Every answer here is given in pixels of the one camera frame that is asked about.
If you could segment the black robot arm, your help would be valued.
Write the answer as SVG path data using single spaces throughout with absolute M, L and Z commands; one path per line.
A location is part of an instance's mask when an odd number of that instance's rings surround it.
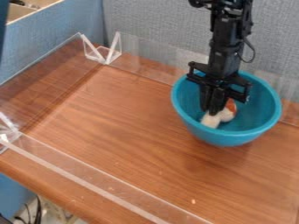
M 191 61 L 187 79 L 201 87 L 201 109 L 215 116 L 229 99 L 249 100 L 253 84 L 239 74 L 245 46 L 254 26 L 251 11 L 254 0 L 189 0 L 194 8 L 210 10 L 210 60 L 207 64 Z

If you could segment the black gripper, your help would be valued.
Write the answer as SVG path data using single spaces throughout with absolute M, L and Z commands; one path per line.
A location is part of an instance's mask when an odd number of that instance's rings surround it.
M 239 66 L 245 42 L 221 46 L 210 43 L 209 63 L 191 61 L 187 80 L 201 87 L 201 108 L 215 116 L 223 109 L 229 98 L 246 102 L 253 84 L 241 77 Z

